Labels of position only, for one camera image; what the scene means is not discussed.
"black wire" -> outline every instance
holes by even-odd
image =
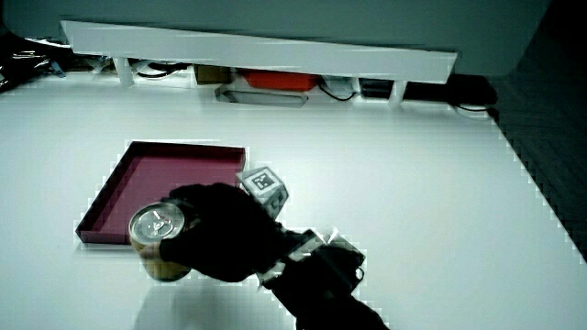
[[[137,72],[140,77],[143,78],[163,78],[171,75],[174,72],[179,70],[185,70],[189,67],[189,64],[185,63],[176,63],[176,64],[161,64],[161,63],[149,63],[149,67],[153,70],[163,71],[162,73],[157,74],[147,74],[142,72]]]
[[[493,108],[493,107],[487,107],[485,109],[470,109],[467,107],[464,107],[460,104],[454,104],[454,106],[466,110],[466,111],[472,111],[472,112],[482,112],[482,111],[486,111],[487,115],[489,115],[491,118],[493,118],[493,120],[495,121],[496,124],[499,124],[499,111],[497,111],[497,109]]]
[[[143,78],[163,78],[163,77],[167,77],[168,75],[177,72],[177,70],[172,70],[172,71],[167,71],[167,72],[162,72],[162,73],[157,73],[157,74],[147,74],[147,73],[143,73],[143,72],[137,72],[137,74]]]
[[[470,109],[470,108],[466,108],[466,107],[464,107],[464,106],[462,106],[462,105],[460,105],[460,104],[458,104],[458,105],[456,105],[456,106],[457,106],[458,108],[461,108],[461,109],[463,109],[463,110],[472,111],[472,112],[483,112],[483,111],[487,111],[487,110],[488,110],[487,108],[484,108],[484,109]]]
[[[322,83],[319,83],[319,84],[318,84],[318,87],[320,87],[320,89],[322,90],[322,92],[324,92],[324,93],[328,94],[330,97],[332,97],[332,98],[334,98],[334,99],[337,99],[337,100],[339,100],[339,101],[348,101],[348,100],[350,100],[350,99],[351,99],[353,96],[355,96],[355,92],[353,92],[353,93],[352,93],[352,94],[351,94],[351,95],[350,95],[348,98],[346,98],[346,99],[341,99],[341,98],[337,98],[335,95],[333,95],[333,94],[331,94],[331,93],[327,92],[327,90],[325,90],[325,89],[322,87]]]

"red object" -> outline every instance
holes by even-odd
[[[186,184],[238,187],[245,149],[132,142],[75,232],[84,243],[130,244],[128,223],[145,205]]]
[[[319,75],[306,73],[241,70],[250,86],[284,91],[307,92],[317,84]]]

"can lid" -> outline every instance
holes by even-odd
[[[140,209],[130,220],[128,232],[140,244],[176,237],[183,229],[182,210],[172,203],[153,203]]]

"white cube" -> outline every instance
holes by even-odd
[[[289,196],[279,177],[268,167],[262,167],[237,173],[237,178],[267,214],[273,219],[277,218]]]

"pink tray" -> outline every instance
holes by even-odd
[[[128,222],[141,207],[185,184],[238,186],[245,149],[132,142],[75,232],[84,243],[130,244]]]

